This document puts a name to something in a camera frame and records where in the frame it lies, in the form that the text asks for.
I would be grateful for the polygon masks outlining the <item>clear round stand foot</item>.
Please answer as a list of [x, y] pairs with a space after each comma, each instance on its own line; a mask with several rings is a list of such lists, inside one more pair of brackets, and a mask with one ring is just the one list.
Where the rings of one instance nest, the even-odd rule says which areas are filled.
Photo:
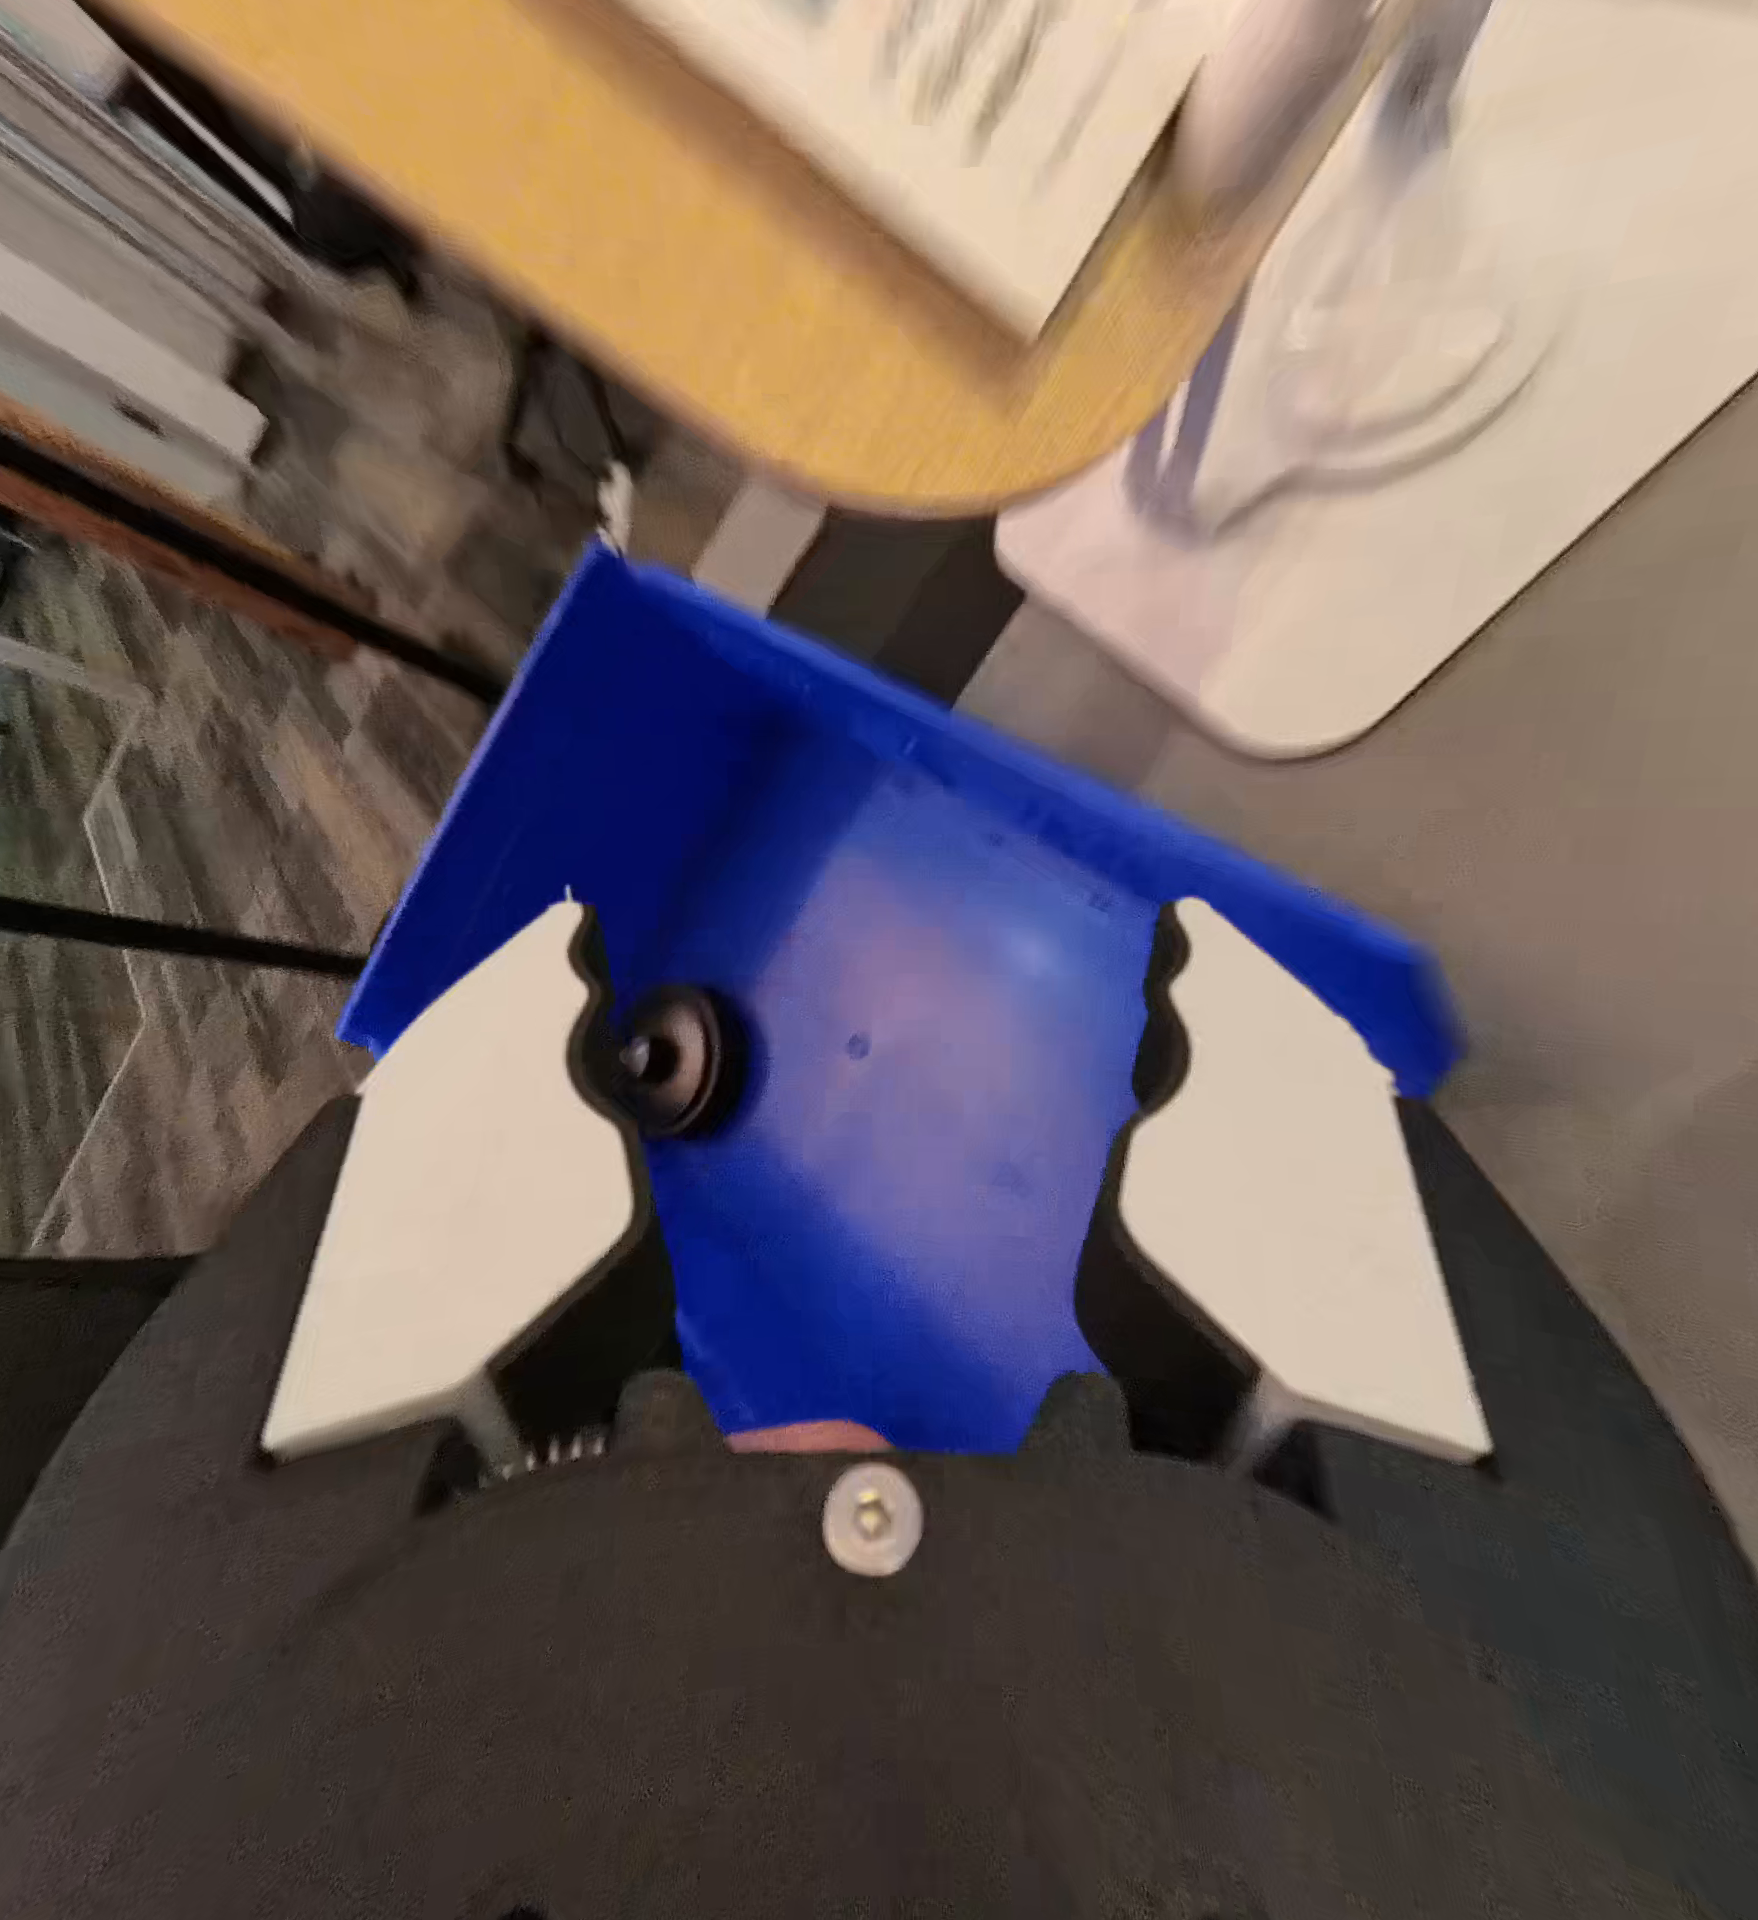
[[1535, 223], [1455, 152], [1369, 154], [1268, 258], [1193, 503], [1228, 526], [1286, 492], [1431, 467], [1535, 382], [1569, 299]]

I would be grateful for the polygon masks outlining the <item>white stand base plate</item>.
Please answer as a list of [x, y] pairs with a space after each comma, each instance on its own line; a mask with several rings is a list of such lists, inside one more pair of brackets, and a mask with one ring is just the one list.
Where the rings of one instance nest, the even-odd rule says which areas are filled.
[[1490, 4], [1455, 154], [1561, 260], [1535, 382], [1431, 467], [1185, 545], [1133, 442], [1000, 519], [1003, 570], [1258, 758], [1372, 733], [1758, 375], [1758, 4]]

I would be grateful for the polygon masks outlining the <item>printed paper sheet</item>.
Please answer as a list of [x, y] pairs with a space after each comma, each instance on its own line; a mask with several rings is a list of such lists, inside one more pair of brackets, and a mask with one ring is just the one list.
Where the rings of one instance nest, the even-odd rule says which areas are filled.
[[626, 3], [1016, 338], [1222, 43], [1218, 3]]

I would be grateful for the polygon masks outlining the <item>blue plastic bin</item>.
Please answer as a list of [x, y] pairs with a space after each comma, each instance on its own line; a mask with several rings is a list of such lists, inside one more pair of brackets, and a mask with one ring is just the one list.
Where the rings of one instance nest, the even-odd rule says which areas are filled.
[[1376, 1044], [1463, 1052], [1430, 953], [914, 689], [599, 547], [396, 902], [338, 1037], [373, 1055], [581, 900], [622, 1016], [703, 987], [748, 1087], [648, 1148], [685, 1363], [725, 1428], [1008, 1451], [1094, 1358], [1073, 1292], [1133, 1115], [1161, 907], [1195, 898]]

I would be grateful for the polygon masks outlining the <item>white stand post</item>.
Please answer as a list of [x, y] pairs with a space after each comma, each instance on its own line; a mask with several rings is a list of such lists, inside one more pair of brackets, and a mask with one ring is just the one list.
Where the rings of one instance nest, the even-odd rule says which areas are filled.
[[1459, 91], [1490, 13], [1490, 4], [1472, 3], [1412, 4], [1405, 34], [1383, 64], [1372, 109], [1364, 116], [1352, 163], [1348, 170], [1330, 168], [1320, 175], [1315, 203], [1298, 203], [1289, 227], [1257, 270], [1249, 292], [1202, 354], [1177, 411], [1145, 430], [1128, 454], [1124, 467], [1128, 500], [1132, 510], [1158, 532], [1185, 545], [1199, 545], [1220, 540], [1250, 522], [1249, 516], [1228, 526], [1212, 524], [1193, 500], [1235, 354], [1249, 338], [1260, 274], [1275, 251], [1302, 234], [1309, 217], [1343, 182], [1354, 177], [1369, 154], [1400, 163], [1443, 148], [1455, 152]]

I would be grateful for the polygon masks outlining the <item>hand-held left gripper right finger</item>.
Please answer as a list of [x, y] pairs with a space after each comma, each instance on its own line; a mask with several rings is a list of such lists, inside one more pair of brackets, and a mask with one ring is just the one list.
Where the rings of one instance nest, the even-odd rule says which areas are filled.
[[1074, 1319], [1136, 1453], [1255, 1472], [1302, 1428], [1497, 1453], [1385, 1064], [1213, 906], [1161, 907]]

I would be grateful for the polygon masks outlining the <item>wooden display board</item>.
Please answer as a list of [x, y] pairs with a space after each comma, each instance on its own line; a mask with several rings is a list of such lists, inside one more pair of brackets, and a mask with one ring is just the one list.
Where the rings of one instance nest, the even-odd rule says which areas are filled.
[[958, 519], [1175, 397], [1405, 31], [1391, 4], [1265, 198], [1121, 209], [1021, 343], [618, 4], [105, 4], [569, 347], [787, 491]]

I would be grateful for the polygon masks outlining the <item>wooden edged table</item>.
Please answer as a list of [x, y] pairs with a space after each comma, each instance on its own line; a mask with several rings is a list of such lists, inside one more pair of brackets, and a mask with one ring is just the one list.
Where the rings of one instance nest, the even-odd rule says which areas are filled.
[[0, 392], [0, 509], [93, 545], [189, 597], [251, 619], [324, 659], [392, 659], [483, 708], [507, 681], [459, 651], [393, 626], [284, 547], [182, 492], [139, 479], [44, 414]]

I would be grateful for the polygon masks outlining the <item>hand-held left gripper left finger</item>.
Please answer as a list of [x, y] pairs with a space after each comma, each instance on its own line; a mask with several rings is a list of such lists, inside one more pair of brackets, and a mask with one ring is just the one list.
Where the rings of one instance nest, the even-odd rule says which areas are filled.
[[523, 1467], [502, 1372], [640, 1248], [637, 1140], [584, 1066], [605, 988], [593, 910], [561, 900], [433, 998], [366, 1079], [265, 1453], [295, 1460], [452, 1422]]

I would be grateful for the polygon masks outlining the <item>black round base pole stand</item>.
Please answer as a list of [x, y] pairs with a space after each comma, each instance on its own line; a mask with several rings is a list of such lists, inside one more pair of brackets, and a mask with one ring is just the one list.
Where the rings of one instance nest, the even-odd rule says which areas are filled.
[[182, 963], [309, 972], [329, 979], [357, 979], [370, 964], [368, 953], [182, 926], [111, 910], [3, 896], [0, 933], [120, 952], [157, 953]]

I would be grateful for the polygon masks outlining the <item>black bottle lid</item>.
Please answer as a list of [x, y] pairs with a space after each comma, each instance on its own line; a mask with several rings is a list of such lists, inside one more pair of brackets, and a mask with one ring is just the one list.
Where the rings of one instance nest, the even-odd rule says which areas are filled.
[[751, 1066], [746, 1016], [695, 982], [656, 988], [584, 1052], [590, 1091], [646, 1142], [720, 1135], [742, 1107]]

